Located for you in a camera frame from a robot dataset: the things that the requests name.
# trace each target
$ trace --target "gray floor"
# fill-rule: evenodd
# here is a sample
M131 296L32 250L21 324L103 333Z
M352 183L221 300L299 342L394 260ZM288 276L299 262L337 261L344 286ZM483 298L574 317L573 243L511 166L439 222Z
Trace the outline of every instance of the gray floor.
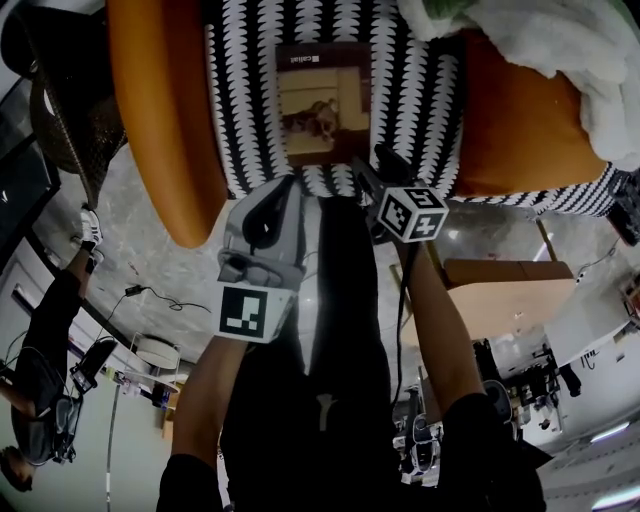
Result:
M41 241L63 263L74 254L70 237L79 233L78 209L84 199L80 180L61 173L62 190L45 208L34 230ZM161 295L179 301L209 305L211 290L218 275L217 252L221 246L227 204L214 233L208 242L196 250L178 247L168 236L141 182L128 146L112 161L100 197L98 214L105 242L100 250L106 259L97 269L89 289L89 300L108 316L124 289L134 284L153 286ZM533 212L517 208L485 205L451 204L447 220L437 245L444 260L447 257L484 259L533 259L541 250L542 239L533 222ZM566 261L573 271L583 264L604 255L617 239L606 219L593 219L571 215L545 214L543 217L559 259ZM312 275L317 264L316 255L320 222L317 201L306 202L305 228L307 265ZM589 269L576 287L570 300L580 300L587 293L608 286L640 266L640 250L618 244L616 254ZM379 319L382 338L392 368L396 365L395 322L398 290L389 272L397 262L390 244L376 247L380 290ZM546 252L541 259L547 259ZM315 277L309 277L300 294L300 338L303 353L308 360L315 316L317 294ZM212 333L210 316L203 310L185 308L172 311L168 304L150 292L124 299L116 310L112 322L125 335L136 331L161 336L182 346L183 358L195 362L204 350ZM528 333L511 343L508 350L500 351L498 364L506 368L525 361L539 348L542 331ZM405 384L415 381L420 356L416 349L403 351L402 364ZM395 370L392 370L395 386Z

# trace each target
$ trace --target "wall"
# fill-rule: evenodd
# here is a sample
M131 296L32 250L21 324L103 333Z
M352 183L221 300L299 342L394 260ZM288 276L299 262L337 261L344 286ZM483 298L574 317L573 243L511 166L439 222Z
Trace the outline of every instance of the wall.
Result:
M626 323L628 316L615 286L594 291L580 300L569 299L544 331L558 366L610 340Z
M616 359L624 354L624 359ZM562 386L560 407L564 435L576 437L597 431L608 423L625 416L640 406L640 336L628 335L619 343L610 340L591 360L593 370L582 366L580 360L571 364L582 381L582 394L571 398Z
M6 350L1 335L0 350ZM75 358L70 355L69 363ZM107 443L115 384L98 377L98 388L87 395L75 448L73 464L53 462L37 470L34 489L16 492L0 477L0 492L19 511L66 510L103 512L105 510L105 472ZM111 499L113 510L153 511L156 508L160 478L169 458L171 443L161 437L158 409L144 398L120 396L113 438ZM10 406L0 402L0 446L15 444Z

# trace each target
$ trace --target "black shirt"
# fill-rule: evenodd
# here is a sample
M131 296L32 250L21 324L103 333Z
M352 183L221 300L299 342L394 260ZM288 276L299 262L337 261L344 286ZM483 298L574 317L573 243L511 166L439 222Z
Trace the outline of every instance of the black shirt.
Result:
M458 400L444 418L438 488L403 485L390 443L350 440L340 458L328 446L300 446L268 460L246 454L236 510L519 510L546 509L535 469L498 420L485 395ZM222 511L213 468L190 455L174 455L160 485L157 510Z

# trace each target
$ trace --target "person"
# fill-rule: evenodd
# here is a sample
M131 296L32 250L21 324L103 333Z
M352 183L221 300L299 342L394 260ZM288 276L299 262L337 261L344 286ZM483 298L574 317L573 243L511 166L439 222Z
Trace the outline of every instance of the person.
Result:
M270 344L214 337L180 395L157 510L222 510L218 447L239 512L545 510L535 469L484 394L465 325L424 247L408 290L444 440L438 487L401 483L370 233L354 200L320 201L308 375L296 309ZM396 247L404 264L407 247Z
M97 215L85 206L81 218L78 253L58 274L33 312L12 382L0 380L0 394L11 403L11 422L18 444L4 448L0 467L9 483L21 492L32 489L36 468L50 458L54 405L63 394L67 376L69 328L93 270L104 259L96 250L102 242Z

